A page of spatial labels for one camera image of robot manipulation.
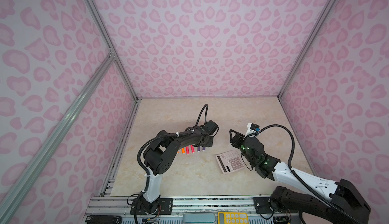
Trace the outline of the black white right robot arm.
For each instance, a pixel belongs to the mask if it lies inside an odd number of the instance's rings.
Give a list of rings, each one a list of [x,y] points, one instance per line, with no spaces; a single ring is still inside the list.
[[[231,145],[241,152],[251,168],[264,179],[290,185],[300,192],[278,186],[269,197],[269,207],[275,212],[297,210],[333,224],[366,224],[371,208],[356,187],[348,180],[320,178],[292,167],[295,139],[290,130],[291,152],[287,162],[267,154],[257,138],[263,132],[255,127],[246,134],[229,131]]]

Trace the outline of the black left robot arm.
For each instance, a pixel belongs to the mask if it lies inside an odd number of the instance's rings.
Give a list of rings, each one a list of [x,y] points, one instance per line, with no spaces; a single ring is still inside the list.
[[[160,131],[147,141],[138,151],[137,162],[145,171],[146,183],[136,199],[136,214],[144,210],[154,213],[162,208],[161,183],[163,174],[172,166],[176,153],[186,147],[211,148],[219,126],[212,120],[204,125],[195,125],[182,132],[168,133]]]

